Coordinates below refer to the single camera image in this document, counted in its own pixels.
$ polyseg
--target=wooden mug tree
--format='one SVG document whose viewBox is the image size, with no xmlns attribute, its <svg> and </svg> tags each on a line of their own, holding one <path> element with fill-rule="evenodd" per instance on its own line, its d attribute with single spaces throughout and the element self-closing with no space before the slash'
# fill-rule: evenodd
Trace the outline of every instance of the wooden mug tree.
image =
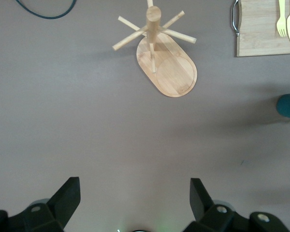
<svg viewBox="0 0 290 232">
<path fill-rule="evenodd" d="M 140 35 L 144 35 L 136 51 L 137 60 L 148 78 L 156 88 L 166 96 L 180 97 L 189 93 L 197 80 L 197 69 L 190 57 L 169 36 L 195 43 L 196 39 L 168 29 L 185 13 L 178 15 L 160 26 L 161 10 L 147 0 L 146 25 L 142 28 L 134 25 L 123 17 L 118 20 L 136 32 L 113 46 L 116 51 Z"/>
</svg>

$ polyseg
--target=bamboo cutting board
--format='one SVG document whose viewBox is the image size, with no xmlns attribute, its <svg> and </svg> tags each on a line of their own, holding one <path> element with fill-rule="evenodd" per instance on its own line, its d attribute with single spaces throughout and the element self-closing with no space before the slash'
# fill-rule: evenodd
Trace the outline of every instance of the bamboo cutting board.
<svg viewBox="0 0 290 232">
<path fill-rule="evenodd" d="M 237 56 L 290 54 L 289 37 L 280 37 L 276 30 L 279 19 L 278 0 L 240 0 Z M 286 18 L 290 0 L 286 0 Z"/>
</svg>

